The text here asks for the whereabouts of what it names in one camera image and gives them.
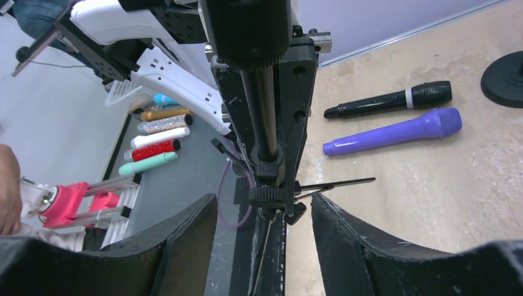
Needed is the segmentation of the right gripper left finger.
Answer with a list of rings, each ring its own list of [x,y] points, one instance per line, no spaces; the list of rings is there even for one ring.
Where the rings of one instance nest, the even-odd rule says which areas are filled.
[[[208,194],[103,249],[71,252],[32,237],[1,239],[2,295],[203,295],[217,222]]]

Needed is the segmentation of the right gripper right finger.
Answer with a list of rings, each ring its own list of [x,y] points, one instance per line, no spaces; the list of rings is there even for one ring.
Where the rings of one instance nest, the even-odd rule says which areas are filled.
[[[327,295],[521,295],[522,242],[446,253],[393,236],[314,194],[313,232]]]

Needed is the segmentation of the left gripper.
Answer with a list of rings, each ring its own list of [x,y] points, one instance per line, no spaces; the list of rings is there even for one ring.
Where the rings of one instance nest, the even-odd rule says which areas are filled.
[[[245,174],[251,188],[257,185],[257,180],[253,175],[250,148],[245,143],[245,136],[249,142],[249,127],[241,127],[249,111],[240,73],[259,74],[278,68],[285,213],[288,217],[297,217],[301,210],[295,208],[295,180],[307,140],[318,55],[331,51],[331,33],[314,28],[303,31],[301,26],[289,24],[240,24],[220,30],[214,37],[214,41],[206,44],[205,55],[234,132],[233,143],[247,167]]]

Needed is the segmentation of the black tripod stand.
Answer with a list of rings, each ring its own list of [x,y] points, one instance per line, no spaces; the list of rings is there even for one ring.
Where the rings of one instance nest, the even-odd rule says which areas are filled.
[[[220,30],[235,28],[240,24],[289,24],[299,25],[293,19],[290,1],[201,1],[199,3],[208,40],[215,40]],[[251,188],[247,199],[251,206],[264,210],[270,219],[274,213],[285,215],[287,227],[295,224],[306,212],[303,199],[339,186],[339,183],[303,186],[295,180],[295,208],[301,210],[297,217],[285,213],[286,193],[282,186],[285,176],[285,156],[281,145],[279,120],[278,68],[273,72],[241,74],[249,115],[241,127],[249,127],[250,160],[257,185]]]

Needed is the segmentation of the black wireless microphone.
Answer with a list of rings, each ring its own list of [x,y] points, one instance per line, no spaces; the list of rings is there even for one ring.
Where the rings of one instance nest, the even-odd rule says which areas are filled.
[[[324,111],[325,119],[356,118],[399,110],[439,107],[453,98],[449,81],[433,81],[411,88],[346,102]]]

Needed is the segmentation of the purple microphone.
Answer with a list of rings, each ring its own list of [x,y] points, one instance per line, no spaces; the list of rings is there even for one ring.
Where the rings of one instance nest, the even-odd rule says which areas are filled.
[[[326,156],[345,155],[418,139],[445,138],[462,127],[458,109],[434,109],[411,120],[327,142],[323,144],[323,153]]]

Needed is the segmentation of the black round-base mic stand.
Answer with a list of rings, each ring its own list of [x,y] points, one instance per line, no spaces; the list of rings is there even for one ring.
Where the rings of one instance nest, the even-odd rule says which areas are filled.
[[[522,51],[500,57],[484,71],[480,88],[492,102],[522,108]]]

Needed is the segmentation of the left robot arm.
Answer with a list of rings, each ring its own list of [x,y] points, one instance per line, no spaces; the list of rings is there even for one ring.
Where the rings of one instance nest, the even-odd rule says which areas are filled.
[[[255,177],[252,206],[303,210],[295,179],[330,34],[304,32],[289,1],[79,1],[54,24],[101,72],[234,134]]]

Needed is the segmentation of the bystander hand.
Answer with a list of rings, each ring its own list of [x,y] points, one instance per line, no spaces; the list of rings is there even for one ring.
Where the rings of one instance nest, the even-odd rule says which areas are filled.
[[[13,150],[1,144],[1,235],[16,234],[21,227],[20,165]]]

